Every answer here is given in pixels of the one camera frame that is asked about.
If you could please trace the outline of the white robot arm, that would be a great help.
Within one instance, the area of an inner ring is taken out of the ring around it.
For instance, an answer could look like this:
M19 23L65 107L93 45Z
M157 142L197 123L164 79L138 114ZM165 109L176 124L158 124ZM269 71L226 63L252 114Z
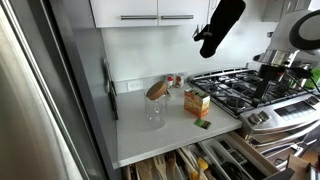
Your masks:
M319 55L320 10L298 10L282 17L266 51L253 60L266 65L264 81L280 81L300 51Z

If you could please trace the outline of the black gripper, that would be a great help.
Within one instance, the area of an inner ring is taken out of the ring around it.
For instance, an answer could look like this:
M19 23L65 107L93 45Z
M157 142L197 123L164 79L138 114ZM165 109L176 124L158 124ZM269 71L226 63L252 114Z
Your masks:
M308 79L312 73L300 67L283 67L262 64L258 72L258 76L263 80L279 82L283 75L288 72L298 79Z

